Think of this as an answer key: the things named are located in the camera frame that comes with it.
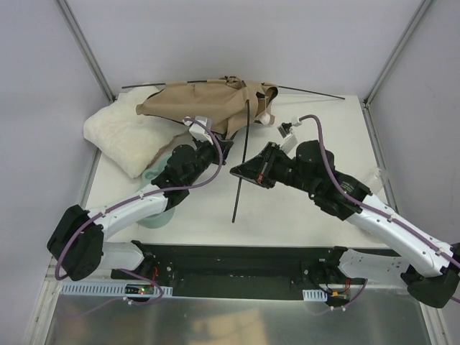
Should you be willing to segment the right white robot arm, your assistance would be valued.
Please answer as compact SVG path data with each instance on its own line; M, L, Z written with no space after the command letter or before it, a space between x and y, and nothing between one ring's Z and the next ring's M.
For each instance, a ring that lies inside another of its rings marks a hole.
M396 256L334 247L323 266L331 283L362 278L406 288L419 302L443 308L459 285L459 245L434 239L385 205L350 175L334 169L334 155L317 140L300 143L294 158L268 143L252 159L233 167L233 176L270 189L282 183L308 194L323 212L367 231Z

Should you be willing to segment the beige pet tent fabric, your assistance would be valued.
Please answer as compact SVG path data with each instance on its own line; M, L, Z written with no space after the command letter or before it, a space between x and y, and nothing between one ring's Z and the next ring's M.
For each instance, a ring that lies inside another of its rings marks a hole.
M272 83L243 80L236 76L219 79L228 82L245 81L246 87L229 84L197 83L182 86L165 86L136 107L136 113L182 122L185 117L204 116L212 121L213 132L231 139L244 127L258 123L271 125L271 105L278 95Z

